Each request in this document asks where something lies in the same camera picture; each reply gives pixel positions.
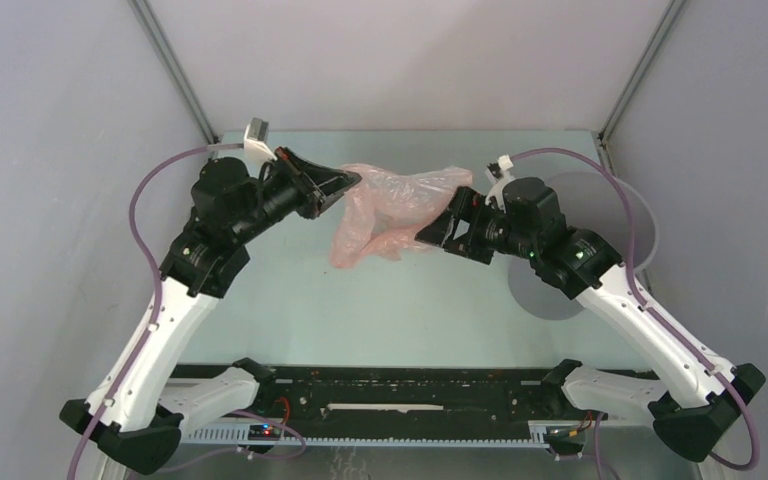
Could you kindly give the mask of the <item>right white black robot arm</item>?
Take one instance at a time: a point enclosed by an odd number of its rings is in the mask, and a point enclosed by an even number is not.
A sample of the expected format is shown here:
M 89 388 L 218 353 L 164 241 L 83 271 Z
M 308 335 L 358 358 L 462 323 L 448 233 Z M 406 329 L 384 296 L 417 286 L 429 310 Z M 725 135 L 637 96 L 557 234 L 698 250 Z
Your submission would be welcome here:
M 553 417 L 602 412 L 652 428 L 674 453 L 701 462 L 765 383 L 757 367 L 731 363 L 663 312 L 605 239 L 567 224 L 556 193 L 540 179 L 510 181 L 499 199 L 461 186 L 416 238 L 485 264 L 495 254 L 528 261 L 541 281 L 602 318 L 654 372 L 643 380 L 565 360 L 541 392 Z

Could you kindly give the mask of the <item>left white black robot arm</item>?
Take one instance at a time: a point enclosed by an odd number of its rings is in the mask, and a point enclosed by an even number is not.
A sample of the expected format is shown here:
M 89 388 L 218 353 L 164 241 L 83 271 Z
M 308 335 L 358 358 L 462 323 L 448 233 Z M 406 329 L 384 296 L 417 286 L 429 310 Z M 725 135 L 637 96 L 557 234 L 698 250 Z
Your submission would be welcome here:
M 361 181 L 285 147 L 268 151 L 256 174 L 230 144 L 209 152 L 182 232 L 164 259 L 149 260 L 153 294 L 143 318 L 102 383 L 60 413 L 81 445 L 94 443 L 136 474 L 158 472 L 185 436 L 229 413 L 272 411 L 270 373 L 249 359 L 169 399 L 162 393 L 185 347 L 248 264 L 248 244 L 291 214 L 321 216 Z

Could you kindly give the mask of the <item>grey trash bin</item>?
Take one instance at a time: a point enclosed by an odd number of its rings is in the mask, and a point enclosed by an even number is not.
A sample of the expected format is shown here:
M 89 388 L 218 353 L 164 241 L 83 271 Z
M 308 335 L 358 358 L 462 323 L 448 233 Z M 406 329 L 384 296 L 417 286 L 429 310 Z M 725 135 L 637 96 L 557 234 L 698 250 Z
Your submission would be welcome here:
M 653 260 L 660 241 L 658 221 L 649 202 L 631 185 L 617 183 L 626 194 L 634 219 L 633 265 L 640 276 Z M 592 230 L 619 253 L 627 253 L 630 237 L 622 202 L 613 187 L 596 172 L 570 171 L 546 180 L 559 197 L 562 213 L 573 227 Z M 568 320 L 583 311 L 576 301 L 542 282 L 529 263 L 514 258 L 509 263 L 512 297 L 526 313 L 549 321 Z

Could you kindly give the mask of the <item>pink plastic trash bag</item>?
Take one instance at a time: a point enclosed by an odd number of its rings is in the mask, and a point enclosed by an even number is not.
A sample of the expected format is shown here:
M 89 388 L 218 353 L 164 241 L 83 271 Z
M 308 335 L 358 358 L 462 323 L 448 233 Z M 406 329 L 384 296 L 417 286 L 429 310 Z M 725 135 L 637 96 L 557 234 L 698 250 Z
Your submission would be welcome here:
M 413 175 L 361 163 L 343 168 L 361 181 L 343 196 L 344 214 L 329 256 L 338 269 L 368 257 L 399 261 L 404 252 L 425 251 L 415 235 L 443 213 L 457 188 L 473 183 L 471 171 L 454 166 Z

